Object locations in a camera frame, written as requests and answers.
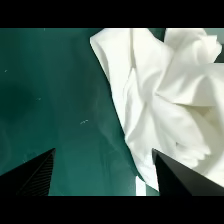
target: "towel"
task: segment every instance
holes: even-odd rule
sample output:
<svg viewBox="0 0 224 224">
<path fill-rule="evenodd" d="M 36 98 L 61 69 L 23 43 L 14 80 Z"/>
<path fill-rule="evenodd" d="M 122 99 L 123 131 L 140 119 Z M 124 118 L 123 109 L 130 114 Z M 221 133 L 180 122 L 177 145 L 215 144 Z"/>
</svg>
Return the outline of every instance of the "towel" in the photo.
<svg viewBox="0 0 224 224">
<path fill-rule="evenodd" d="M 202 28 L 107 28 L 90 38 L 136 167 L 158 190 L 155 148 L 224 187 L 222 46 Z"/>
</svg>

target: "white fabric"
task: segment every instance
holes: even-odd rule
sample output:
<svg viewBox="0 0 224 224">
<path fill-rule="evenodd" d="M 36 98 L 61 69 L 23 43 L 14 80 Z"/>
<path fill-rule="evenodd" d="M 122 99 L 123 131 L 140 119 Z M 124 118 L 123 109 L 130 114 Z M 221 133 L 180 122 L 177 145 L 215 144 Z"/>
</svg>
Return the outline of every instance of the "white fabric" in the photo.
<svg viewBox="0 0 224 224">
<path fill-rule="evenodd" d="M 217 36 L 168 28 L 110 28 L 91 37 L 110 82 L 125 141 L 146 183 L 158 190 L 155 148 L 224 186 L 224 65 Z"/>
</svg>

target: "green surface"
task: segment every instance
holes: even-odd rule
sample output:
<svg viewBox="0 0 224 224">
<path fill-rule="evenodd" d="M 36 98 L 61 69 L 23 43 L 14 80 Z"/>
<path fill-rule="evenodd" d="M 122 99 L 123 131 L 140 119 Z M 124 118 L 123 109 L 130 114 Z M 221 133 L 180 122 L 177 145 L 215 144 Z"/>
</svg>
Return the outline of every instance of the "green surface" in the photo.
<svg viewBox="0 0 224 224">
<path fill-rule="evenodd" d="M 100 30 L 0 29 L 0 174 L 55 147 L 50 195 L 135 195 L 137 170 L 89 43 Z"/>
</svg>

